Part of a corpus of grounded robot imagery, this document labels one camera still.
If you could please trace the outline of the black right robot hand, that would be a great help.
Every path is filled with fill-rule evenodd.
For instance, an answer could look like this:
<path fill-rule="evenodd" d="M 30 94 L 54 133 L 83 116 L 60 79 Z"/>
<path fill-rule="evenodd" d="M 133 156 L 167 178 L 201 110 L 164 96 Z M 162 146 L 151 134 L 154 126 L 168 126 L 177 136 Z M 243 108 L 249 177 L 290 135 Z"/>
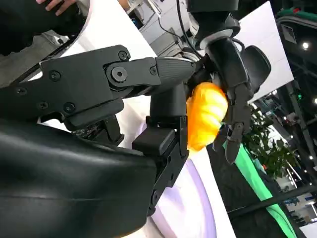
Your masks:
<path fill-rule="evenodd" d="M 141 228 L 188 156 L 185 82 L 195 63 L 131 60 L 122 45 L 41 62 L 42 77 L 0 91 L 0 235 L 113 238 Z M 103 125 L 150 96 L 131 149 Z"/>

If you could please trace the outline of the person's hand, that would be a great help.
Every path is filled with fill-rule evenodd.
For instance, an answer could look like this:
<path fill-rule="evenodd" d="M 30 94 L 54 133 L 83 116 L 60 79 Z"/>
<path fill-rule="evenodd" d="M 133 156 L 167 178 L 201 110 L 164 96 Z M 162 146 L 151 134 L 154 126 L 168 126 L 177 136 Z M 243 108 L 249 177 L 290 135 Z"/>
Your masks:
<path fill-rule="evenodd" d="M 36 0 L 37 4 L 44 4 L 46 11 L 54 11 L 56 16 L 60 16 L 72 5 L 76 4 L 76 0 Z"/>

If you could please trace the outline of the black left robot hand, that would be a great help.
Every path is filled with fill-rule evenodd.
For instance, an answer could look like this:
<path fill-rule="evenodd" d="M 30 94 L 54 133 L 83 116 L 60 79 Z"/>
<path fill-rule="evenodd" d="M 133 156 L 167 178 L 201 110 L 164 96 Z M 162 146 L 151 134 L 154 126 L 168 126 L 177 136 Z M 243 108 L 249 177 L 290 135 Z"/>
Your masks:
<path fill-rule="evenodd" d="M 207 55 L 198 61 L 198 71 L 189 79 L 191 100 L 204 99 L 197 106 L 210 106 L 211 98 L 220 98 L 225 115 L 216 126 L 213 149 L 223 144 L 228 163 L 238 155 L 243 133 L 249 129 L 251 112 L 247 101 L 253 96 L 252 85 L 233 40 L 226 38 L 207 45 Z"/>

